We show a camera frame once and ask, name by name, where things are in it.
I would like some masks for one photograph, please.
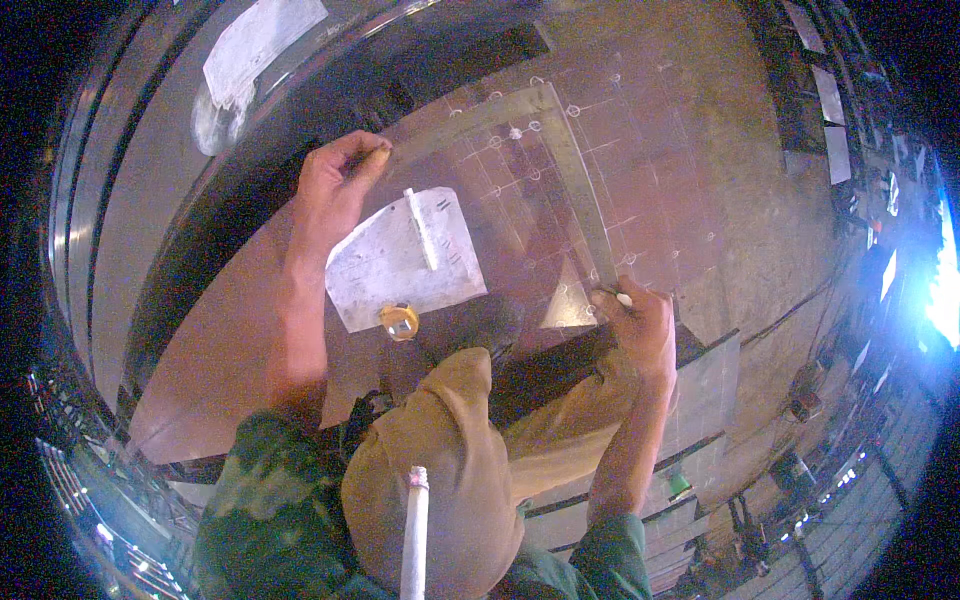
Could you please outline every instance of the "wire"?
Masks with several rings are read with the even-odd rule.
[[[821,294],[823,294],[824,292],[826,292],[826,290],[829,288],[829,286],[830,286],[830,284],[831,284],[832,282],[833,282],[833,276],[829,277],[826,281],[824,281],[823,283],[821,283],[815,290],[813,290],[812,292],[810,292],[809,294],[807,294],[806,296],[804,296],[804,299],[803,299],[803,300],[800,300],[799,302],[797,302],[796,304],[794,304],[794,305],[790,308],[790,310],[788,310],[788,311],[786,311],[785,313],[783,313],[783,314],[780,316],[779,319],[777,319],[776,321],[772,322],[771,324],[763,327],[760,331],[758,331],[758,332],[755,333],[754,335],[750,336],[749,338],[747,338],[747,339],[744,340],[743,342],[740,342],[740,347],[741,347],[741,348],[745,348],[746,346],[752,344],[753,342],[755,342],[755,341],[757,341],[757,340],[762,340],[762,339],[766,338],[768,335],[770,335],[771,333],[773,333],[774,331],[776,331],[778,327],[780,327],[782,324],[786,323],[786,322],[790,319],[790,317],[792,317],[798,310],[800,310],[801,308],[803,308],[804,305],[806,305],[806,304],[807,304],[808,302],[810,302],[811,300],[815,299],[816,297],[818,297],[818,296],[820,296]]]

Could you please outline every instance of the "finger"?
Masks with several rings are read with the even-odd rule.
[[[672,296],[641,287],[627,276],[620,276],[620,279],[617,280],[617,287],[634,301],[634,309],[636,310],[651,309],[665,301],[669,302],[671,309],[673,307]]]
[[[383,175],[387,160],[390,158],[390,152],[391,147],[389,145],[380,146],[360,163],[353,172],[353,177],[340,188],[340,194],[347,202],[360,201],[367,195],[367,192]]]
[[[602,290],[593,290],[590,292],[590,302],[593,303],[605,317],[613,322],[619,322],[629,318],[626,307],[616,299],[616,295]]]
[[[372,152],[384,144],[388,148],[393,148],[390,140],[386,137],[358,130],[312,151],[306,156],[306,162],[320,164],[324,168],[336,170],[344,166],[344,163],[351,156]]]

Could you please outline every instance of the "camouflage shirt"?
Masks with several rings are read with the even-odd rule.
[[[285,418],[261,412],[237,428],[194,545],[207,600],[396,600],[364,575],[340,504],[344,469]],[[523,544],[498,586],[512,598],[651,597],[643,524],[619,516],[595,525],[570,563]]]

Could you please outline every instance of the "white chalk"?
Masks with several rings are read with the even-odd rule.
[[[410,467],[407,523],[403,530],[400,600],[423,600],[426,591],[426,523],[430,485],[426,469]]]

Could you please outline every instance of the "hand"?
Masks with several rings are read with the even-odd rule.
[[[306,156],[294,198],[292,255],[325,265],[359,222],[364,196],[383,174],[392,149],[386,138],[358,131]],[[345,178],[348,161],[358,157],[363,161]]]
[[[618,286],[634,305],[628,309],[614,294],[594,290],[590,301],[610,319],[620,347],[630,357],[641,382],[651,392],[670,391],[677,380],[673,299],[646,290],[622,276]]]

